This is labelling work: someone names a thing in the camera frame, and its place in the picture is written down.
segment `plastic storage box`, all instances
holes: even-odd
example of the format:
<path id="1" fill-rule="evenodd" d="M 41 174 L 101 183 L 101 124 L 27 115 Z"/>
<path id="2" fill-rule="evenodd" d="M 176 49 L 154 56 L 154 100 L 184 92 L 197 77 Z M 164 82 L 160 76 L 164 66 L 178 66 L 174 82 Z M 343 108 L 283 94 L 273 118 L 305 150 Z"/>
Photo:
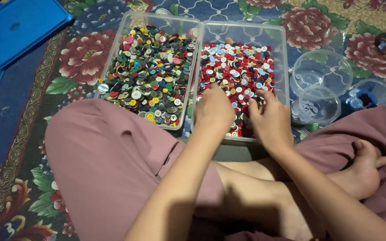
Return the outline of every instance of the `plastic storage box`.
<path id="1" fill-rule="evenodd" d="M 134 27 L 146 27 L 147 25 L 155 26 L 156 28 L 164 30 L 166 33 L 169 33 L 169 34 L 178 33 L 179 36 L 182 36 L 183 34 L 190 36 L 193 30 L 197 30 L 201 27 L 201 22 L 197 19 L 183 18 L 183 17 L 170 16 L 170 15 L 160 15 L 160 14 L 144 13 L 144 12 L 126 13 L 123 19 L 121 20 L 120 27 L 118 28 L 117 35 L 115 36 L 115 40 L 111 47 L 110 54 L 108 55 L 108 59 L 105 64 L 104 71 L 102 72 L 102 75 L 101 75 L 102 79 L 107 79 L 106 74 L 110 69 L 113 60 L 115 59 L 115 57 L 117 56 L 120 50 L 120 44 L 123 43 L 123 37 L 125 35 L 128 35 L 129 31 Z M 199 45 L 196 44 L 196 47 L 193 52 L 193 61 L 190 67 L 191 68 L 190 73 L 194 73 L 194 66 L 196 62 L 198 46 Z M 187 83 L 188 87 L 191 86 L 192 79 L 193 79 L 193 74 L 190 74 L 189 81 Z M 181 115 L 180 115 L 180 123 L 175 127 L 167 126 L 167 125 L 158 125 L 158 126 L 160 126 L 163 129 L 170 129 L 170 130 L 178 130 L 183 126 L 184 116 L 185 116 L 185 112 L 188 104 L 188 93 L 189 91 L 186 91 L 186 96 L 184 99 L 183 108 L 181 110 Z M 99 93 L 96 92 L 95 98 L 98 98 L 98 97 L 99 97 Z"/>
<path id="2" fill-rule="evenodd" d="M 274 25 L 259 25 L 236 22 L 206 21 L 199 30 L 199 52 L 196 62 L 200 63 L 202 45 L 207 43 L 224 43 L 225 38 L 231 38 L 235 42 L 249 44 L 255 47 L 270 46 L 271 56 L 274 60 L 275 94 L 284 105 L 290 106 L 287 44 L 283 27 Z M 193 90 L 193 109 L 196 106 L 196 95 L 200 77 L 200 68 L 196 66 L 195 86 Z M 194 127 L 194 115 L 192 114 L 191 130 Z M 225 139 L 236 141 L 256 141 L 254 138 L 225 136 Z"/>

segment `left hand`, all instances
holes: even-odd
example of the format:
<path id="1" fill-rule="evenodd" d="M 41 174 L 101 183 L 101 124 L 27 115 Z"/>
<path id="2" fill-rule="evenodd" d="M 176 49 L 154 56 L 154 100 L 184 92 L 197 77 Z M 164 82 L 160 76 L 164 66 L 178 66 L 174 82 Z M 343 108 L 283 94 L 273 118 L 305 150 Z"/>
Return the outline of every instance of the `left hand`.
<path id="1" fill-rule="evenodd" d="M 194 110 L 196 126 L 208 127 L 226 134 L 235 119 L 235 112 L 226 93 L 215 83 L 203 93 Z"/>

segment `hand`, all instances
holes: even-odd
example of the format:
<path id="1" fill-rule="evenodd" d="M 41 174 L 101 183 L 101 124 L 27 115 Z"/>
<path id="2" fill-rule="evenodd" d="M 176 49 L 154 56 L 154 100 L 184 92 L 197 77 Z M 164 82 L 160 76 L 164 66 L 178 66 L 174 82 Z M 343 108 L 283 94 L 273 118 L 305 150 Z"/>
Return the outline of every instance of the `hand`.
<path id="1" fill-rule="evenodd" d="M 203 93 L 194 110 L 196 126 L 226 134 L 235 119 L 235 111 L 226 93 L 215 83 Z"/>
<path id="2" fill-rule="evenodd" d="M 260 109 L 254 99 L 249 101 L 250 119 L 256 138 L 270 154 L 292 148 L 290 108 L 281 104 L 270 91 L 258 90 L 256 95 L 266 101 Z"/>

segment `carpet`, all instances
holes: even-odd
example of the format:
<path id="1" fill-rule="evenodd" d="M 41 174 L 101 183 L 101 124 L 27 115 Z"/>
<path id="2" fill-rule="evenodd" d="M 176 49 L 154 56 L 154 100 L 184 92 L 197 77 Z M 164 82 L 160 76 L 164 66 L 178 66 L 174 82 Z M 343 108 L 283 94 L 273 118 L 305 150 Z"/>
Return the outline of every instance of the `carpet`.
<path id="1" fill-rule="evenodd" d="M 66 105 L 93 97 L 108 46 L 127 11 L 282 25 L 287 29 L 289 72 L 300 55 L 320 47 L 314 39 L 325 35 L 314 28 L 314 38 L 310 38 L 299 30 L 319 23 L 345 33 L 341 44 L 353 69 L 354 83 L 386 77 L 386 57 L 370 50 L 370 41 L 386 28 L 386 5 L 379 0 L 67 0 L 63 6 L 76 21 L 48 41 L 3 164 L 0 240 L 78 240 L 47 163 L 44 133 L 51 117 Z M 310 21 L 306 26 L 290 21 L 294 14 L 309 16 Z M 83 61 L 79 49 L 99 53 L 83 63 L 82 68 L 88 71 L 69 65 L 69 58 Z M 184 128 L 172 133 L 174 136 L 189 136 L 190 115 L 191 107 Z M 299 141 L 316 128 L 293 128 L 293 135 Z"/>

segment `pile of buttons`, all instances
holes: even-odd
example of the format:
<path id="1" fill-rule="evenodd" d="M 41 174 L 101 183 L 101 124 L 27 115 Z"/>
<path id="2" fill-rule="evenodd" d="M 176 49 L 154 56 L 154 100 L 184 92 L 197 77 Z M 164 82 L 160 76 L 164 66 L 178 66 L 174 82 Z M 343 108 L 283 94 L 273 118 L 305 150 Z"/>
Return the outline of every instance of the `pile of buttons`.
<path id="1" fill-rule="evenodd" d="M 318 103 L 303 100 L 302 103 L 299 104 L 297 100 L 291 106 L 291 120 L 298 124 L 311 123 L 311 118 L 317 115 L 319 109 L 320 105 Z"/>
<path id="2" fill-rule="evenodd" d="M 269 46 L 256 48 L 241 43 L 209 43 L 201 50 L 197 101 L 214 82 L 226 92 L 236 114 L 227 136 L 254 137 L 248 120 L 248 101 L 254 98 L 262 103 L 263 99 L 255 95 L 259 89 L 274 93 L 275 80 L 270 50 Z"/>
<path id="3" fill-rule="evenodd" d="M 346 104 L 353 110 L 361 108 L 373 108 L 376 107 L 378 99 L 372 92 L 367 90 L 352 89 L 349 91 L 350 97 L 346 99 Z"/>
<path id="4" fill-rule="evenodd" d="M 155 26 L 124 33 L 117 57 L 100 80 L 100 98 L 152 123 L 177 126 L 195 45 L 195 39 L 168 35 Z"/>

